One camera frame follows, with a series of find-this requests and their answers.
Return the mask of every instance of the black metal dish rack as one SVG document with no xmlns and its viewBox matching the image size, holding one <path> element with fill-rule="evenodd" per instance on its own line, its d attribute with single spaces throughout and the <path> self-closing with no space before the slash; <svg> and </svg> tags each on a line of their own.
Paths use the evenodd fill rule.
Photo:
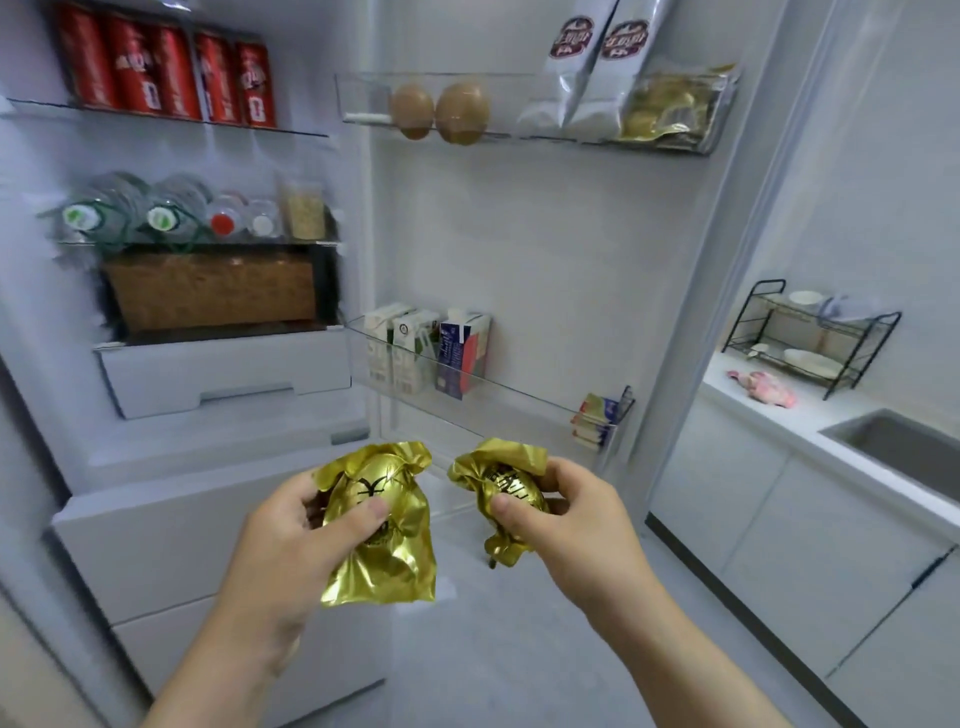
<svg viewBox="0 0 960 728">
<path fill-rule="evenodd" d="M 788 301 L 782 295 L 785 289 L 786 279 L 757 281 L 754 287 L 750 289 L 750 295 L 743 303 L 722 351 L 734 349 L 744 354 L 754 353 L 757 358 L 763 361 L 783 367 L 790 373 L 812 379 L 827 387 L 824 400 L 829 399 L 830 395 L 840 389 L 855 388 L 863 376 L 867 374 L 867 370 L 874 363 L 874 359 L 876 359 L 876 355 L 883 348 L 883 345 L 887 343 L 890 334 L 893 333 L 894 328 L 900 322 L 903 312 L 894 311 L 862 321 L 830 321 L 819 318 L 814 306 L 803 306 Z M 759 310 L 760 315 L 755 315 L 757 303 L 762 306 Z M 814 324 L 824 331 L 838 333 L 853 340 L 855 343 L 850 354 L 843 361 L 840 373 L 834 378 L 828 378 L 802 369 L 787 362 L 782 356 L 778 356 L 775 353 L 777 350 L 783 351 L 799 347 L 794 347 L 767 333 L 767 328 L 775 313 Z M 768 351 L 757 352 L 754 350 L 754 346 L 757 344 L 769 345 Z"/>
</svg>

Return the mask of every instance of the water bottle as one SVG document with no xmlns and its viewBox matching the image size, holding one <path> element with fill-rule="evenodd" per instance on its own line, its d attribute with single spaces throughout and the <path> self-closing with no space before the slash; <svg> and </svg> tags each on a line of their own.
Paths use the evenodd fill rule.
<svg viewBox="0 0 960 728">
<path fill-rule="evenodd" d="M 247 230 L 254 239 L 272 241 L 283 237 L 283 216 L 273 200 L 250 200 L 247 214 Z"/>
<path fill-rule="evenodd" d="M 219 242 L 237 242 L 248 220 L 247 200 L 236 192 L 217 195 L 206 206 L 206 222 Z"/>
<path fill-rule="evenodd" d="M 150 186 L 126 172 L 110 172 L 75 190 L 61 213 L 63 223 L 94 243 L 128 243 L 143 225 Z"/>
<path fill-rule="evenodd" d="M 206 228 L 206 206 L 213 199 L 200 178 L 185 173 L 168 177 L 150 190 L 147 223 L 164 242 L 195 243 Z"/>
</svg>

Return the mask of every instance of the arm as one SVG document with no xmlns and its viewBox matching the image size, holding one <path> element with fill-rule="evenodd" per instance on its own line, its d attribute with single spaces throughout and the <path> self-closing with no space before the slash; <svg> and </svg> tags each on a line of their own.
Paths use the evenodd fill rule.
<svg viewBox="0 0 960 728">
<path fill-rule="evenodd" d="M 331 572 L 387 517 L 371 498 L 312 529 L 312 473 L 291 478 L 247 518 L 200 634 L 143 728 L 257 725 Z"/>
<path fill-rule="evenodd" d="M 777 728 L 789 723 L 690 621 L 647 563 L 616 490 L 551 458 L 552 514 L 498 495 L 492 509 L 543 559 L 557 586 L 630 671 L 659 726 Z"/>
</svg>

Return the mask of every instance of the cabinet handle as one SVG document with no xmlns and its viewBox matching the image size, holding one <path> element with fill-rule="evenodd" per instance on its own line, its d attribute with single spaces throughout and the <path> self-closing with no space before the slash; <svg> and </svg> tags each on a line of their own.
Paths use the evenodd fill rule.
<svg viewBox="0 0 960 728">
<path fill-rule="evenodd" d="M 940 565 L 943 564 L 947 560 L 947 558 L 950 556 L 950 554 L 953 553 L 953 551 L 955 550 L 956 550 L 956 546 L 953 546 L 943 556 L 940 556 L 934 559 L 933 563 L 930 564 L 930 566 L 928 566 L 926 569 L 924 569 L 924 572 L 920 576 L 918 576 L 916 579 L 913 580 L 913 583 L 910 585 L 910 591 L 912 592 L 915 589 L 919 588 L 921 584 L 923 584 L 928 578 L 930 578 L 930 575 L 934 571 L 939 569 Z"/>
</svg>

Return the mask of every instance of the red bottle cap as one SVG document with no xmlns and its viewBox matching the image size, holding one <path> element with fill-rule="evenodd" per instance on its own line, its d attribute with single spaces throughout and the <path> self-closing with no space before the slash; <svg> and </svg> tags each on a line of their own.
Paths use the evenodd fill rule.
<svg viewBox="0 0 960 728">
<path fill-rule="evenodd" d="M 218 235 L 227 237 L 228 235 L 233 235 L 233 231 L 236 230 L 236 223 L 233 222 L 233 218 L 229 215 L 218 212 L 210 218 L 210 228 Z"/>
</svg>

